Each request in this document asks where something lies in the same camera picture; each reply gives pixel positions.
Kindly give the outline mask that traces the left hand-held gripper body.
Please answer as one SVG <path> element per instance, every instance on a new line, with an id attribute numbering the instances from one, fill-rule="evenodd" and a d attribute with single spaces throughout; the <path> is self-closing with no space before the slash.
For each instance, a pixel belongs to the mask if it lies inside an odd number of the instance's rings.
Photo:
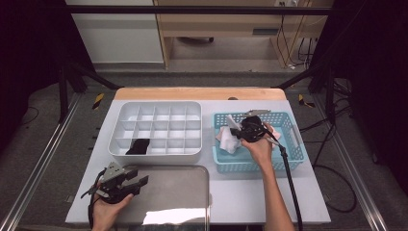
<path id="1" fill-rule="evenodd" d="M 102 175 L 100 185 L 97 187 L 96 193 L 101 199 L 109 204 L 116 204 L 124 199 L 128 194 L 139 194 L 140 192 L 132 192 L 132 185 L 125 185 L 126 171 L 123 167 L 115 162 L 105 168 Z"/>

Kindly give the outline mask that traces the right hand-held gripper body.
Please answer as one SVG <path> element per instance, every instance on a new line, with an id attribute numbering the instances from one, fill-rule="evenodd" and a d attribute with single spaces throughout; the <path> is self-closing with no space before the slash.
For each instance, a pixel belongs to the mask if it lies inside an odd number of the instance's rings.
<path id="1" fill-rule="evenodd" d="M 267 113 L 268 110 L 250 110 L 244 113 L 239 137 L 248 142 L 256 142 L 262 139 L 265 134 L 269 135 L 270 131 L 260 119 L 260 115 Z"/>

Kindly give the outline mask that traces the blue perforated plastic basket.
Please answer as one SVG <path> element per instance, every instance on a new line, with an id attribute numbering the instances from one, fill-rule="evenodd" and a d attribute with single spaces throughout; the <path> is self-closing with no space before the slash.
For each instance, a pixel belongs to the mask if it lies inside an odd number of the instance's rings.
<path id="1" fill-rule="evenodd" d="M 231 115 L 236 122 L 244 120 L 243 113 L 217 113 L 213 115 L 213 127 L 215 135 L 220 131 L 220 128 L 227 125 L 226 118 Z M 269 123 L 274 131 L 280 134 L 279 143 L 286 148 L 287 159 L 290 170 L 296 169 L 307 159 L 306 149 L 303 140 L 300 136 L 297 124 L 292 115 L 287 112 L 272 112 L 268 114 L 258 115 L 261 121 Z M 216 139 L 213 146 L 214 161 L 217 164 L 217 171 L 222 172 L 245 172 L 258 171 L 259 167 L 252 159 L 250 152 L 239 147 L 234 154 L 220 148 L 220 141 Z M 285 170 L 284 161 L 281 156 L 281 151 L 278 146 L 272 148 L 272 165 L 275 170 Z"/>

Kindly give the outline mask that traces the white compartment organizer box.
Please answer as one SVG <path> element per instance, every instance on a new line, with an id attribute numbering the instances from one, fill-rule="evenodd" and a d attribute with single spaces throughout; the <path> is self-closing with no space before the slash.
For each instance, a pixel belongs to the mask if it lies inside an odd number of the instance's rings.
<path id="1" fill-rule="evenodd" d="M 201 105 L 194 101 L 124 103 L 109 152 L 123 165 L 189 165 L 202 147 Z"/>

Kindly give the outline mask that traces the person's right hand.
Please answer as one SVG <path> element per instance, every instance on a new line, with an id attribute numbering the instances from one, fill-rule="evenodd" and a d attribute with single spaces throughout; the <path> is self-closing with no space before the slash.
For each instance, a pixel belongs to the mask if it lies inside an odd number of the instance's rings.
<path id="1" fill-rule="evenodd" d="M 262 170 L 272 168 L 272 143 L 268 140 L 269 138 L 270 135 L 265 133 L 261 139 L 255 142 L 242 140 L 242 145 L 249 150 L 253 160 Z"/>

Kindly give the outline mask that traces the person's left hand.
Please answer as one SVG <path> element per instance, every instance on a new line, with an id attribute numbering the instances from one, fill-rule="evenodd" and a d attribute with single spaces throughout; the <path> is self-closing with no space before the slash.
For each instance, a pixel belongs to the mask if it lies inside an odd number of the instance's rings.
<path id="1" fill-rule="evenodd" d="M 120 211 L 132 201 L 133 197 L 134 196 L 130 193 L 120 202 L 109 204 L 101 200 L 97 194 L 93 201 L 93 226 L 91 231 L 109 231 L 115 224 Z"/>

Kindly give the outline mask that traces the light wooden table board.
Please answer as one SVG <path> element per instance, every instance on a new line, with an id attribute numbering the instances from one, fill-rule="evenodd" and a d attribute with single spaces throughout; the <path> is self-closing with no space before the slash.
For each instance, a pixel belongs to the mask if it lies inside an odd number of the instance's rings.
<path id="1" fill-rule="evenodd" d="M 286 100 L 280 89 L 271 88 L 122 88 L 115 100 Z"/>

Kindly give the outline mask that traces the yellow and black tape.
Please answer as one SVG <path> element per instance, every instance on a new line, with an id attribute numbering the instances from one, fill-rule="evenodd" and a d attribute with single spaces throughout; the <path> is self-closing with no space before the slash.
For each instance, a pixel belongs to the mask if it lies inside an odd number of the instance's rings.
<path id="1" fill-rule="evenodd" d="M 315 108 L 316 107 L 316 105 L 314 103 L 306 102 L 302 94 L 298 95 L 298 103 L 301 106 L 306 106 L 306 107 L 309 107 L 309 108 Z"/>
<path id="2" fill-rule="evenodd" d="M 94 100 L 94 103 L 93 103 L 93 105 L 92 105 L 92 109 L 93 109 L 93 110 L 96 110 L 96 109 L 99 108 L 99 105 L 100 105 L 102 99 L 104 98 L 104 95 L 105 95 L 104 93 L 99 93 L 99 94 L 96 96 L 96 98 L 95 98 L 95 100 Z"/>

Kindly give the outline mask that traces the grey desk label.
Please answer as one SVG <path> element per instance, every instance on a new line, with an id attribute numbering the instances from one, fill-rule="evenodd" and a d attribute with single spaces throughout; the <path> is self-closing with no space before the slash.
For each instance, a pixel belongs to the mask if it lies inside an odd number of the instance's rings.
<path id="1" fill-rule="evenodd" d="M 279 29 L 276 28 L 254 28 L 252 30 L 253 36 L 276 36 Z"/>

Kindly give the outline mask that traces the wooden desk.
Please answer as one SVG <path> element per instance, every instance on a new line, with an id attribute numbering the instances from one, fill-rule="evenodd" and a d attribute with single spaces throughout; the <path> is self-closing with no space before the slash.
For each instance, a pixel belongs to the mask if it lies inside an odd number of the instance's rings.
<path id="1" fill-rule="evenodd" d="M 330 8 L 335 0 L 299 0 L 297 7 Z M 275 7 L 275 0 L 152 0 L 154 6 Z M 268 38 L 282 67 L 294 65 L 300 39 L 320 37 L 325 15 L 158 14 L 156 16 L 165 64 L 176 38 Z M 254 28 L 276 28 L 276 36 L 253 36 Z"/>

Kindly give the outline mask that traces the white cabinet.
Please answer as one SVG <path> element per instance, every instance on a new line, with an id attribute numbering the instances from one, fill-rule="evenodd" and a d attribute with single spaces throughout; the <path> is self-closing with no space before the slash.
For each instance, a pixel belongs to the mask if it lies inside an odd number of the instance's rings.
<path id="1" fill-rule="evenodd" d="M 74 13 L 94 64 L 163 63 L 155 14 Z"/>

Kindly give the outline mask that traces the black curtain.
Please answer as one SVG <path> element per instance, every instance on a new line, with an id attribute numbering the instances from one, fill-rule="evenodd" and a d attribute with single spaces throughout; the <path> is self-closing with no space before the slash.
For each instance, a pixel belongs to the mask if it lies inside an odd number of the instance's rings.
<path id="1" fill-rule="evenodd" d="M 334 0 L 344 14 L 327 18 L 313 64 L 328 67 L 313 79 L 351 82 L 351 104 L 374 154 L 408 193 L 408 0 Z"/>
<path id="2" fill-rule="evenodd" d="M 30 95 L 58 82 L 53 52 L 92 70 L 65 0 L 0 0 L 0 152 L 13 139 Z"/>

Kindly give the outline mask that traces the black frame strut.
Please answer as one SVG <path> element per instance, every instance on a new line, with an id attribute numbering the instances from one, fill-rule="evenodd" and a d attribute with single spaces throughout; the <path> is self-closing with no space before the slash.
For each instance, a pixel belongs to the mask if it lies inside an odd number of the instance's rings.
<path id="1" fill-rule="evenodd" d="M 309 84 L 308 90 L 310 93 L 320 92 L 322 88 L 325 88 L 325 115 L 331 124 L 335 123 L 335 104 L 334 99 L 334 71 L 330 64 L 315 64 L 309 69 L 297 74 L 288 81 L 277 85 L 276 88 L 280 90 L 285 90 L 293 84 L 311 77 L 312 80 Z"/>
<path id="2" fill-rule="evenodd" d="M 75 92 L 84 92 L 88 88 L 83 79 L 84 76 L 89 77 L 110 90 L 121 89 L 121 86 L 108 81 L 95 71 L 91 71 L 79 64 L 67 63 L 62 65 L 59 70 L 60 123 L 62 123 L 68 115 L 67 85 L 72 86 Z"/>

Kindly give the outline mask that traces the aluminium floor rail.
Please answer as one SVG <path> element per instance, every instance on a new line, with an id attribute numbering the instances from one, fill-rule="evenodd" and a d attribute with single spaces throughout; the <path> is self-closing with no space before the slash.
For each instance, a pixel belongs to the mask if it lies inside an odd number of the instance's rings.
<path id="1" fill-rule="evenodd" d="M 358 203 L 371 231 L 389 231 L 378 199 L 381 177 L 386 175 L 382 166 L 375 164 L 369 147 L 355 120 L 348 101 L 336 97 L 336 126 L 334 146 L 346 176 L 356 193 Z"/>
<path id="2" fill-rule="evenodd" d="M 78 104 L 82 98 L 82 93 L 74 93 L 68 105 L 68 110 L 64 119 L 58 123 L 51 138 L 43 149 L 33 171 L 27 179 L 23 189 L 19 193 L 12 208 L 9 210 L 3 221 L 0 223 L 0 231 L 14 231 L 20 222 L 27 206 L 29 205 L 38 184 L 50 164 L 64 133 L 72 120 Z"/>

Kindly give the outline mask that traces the black horizontal frame bar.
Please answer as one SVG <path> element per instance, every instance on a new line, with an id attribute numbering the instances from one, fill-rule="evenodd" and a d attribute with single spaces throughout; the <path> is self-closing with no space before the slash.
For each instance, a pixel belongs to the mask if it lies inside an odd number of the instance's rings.
<path id="1" fill-rule="evenodd" d="M 228 6 L 87 6 L 68 5 L 70 13 L 159 13 L 159 14 L 288 14 L 329 15 L 332 8 L 228 7 Z"/>

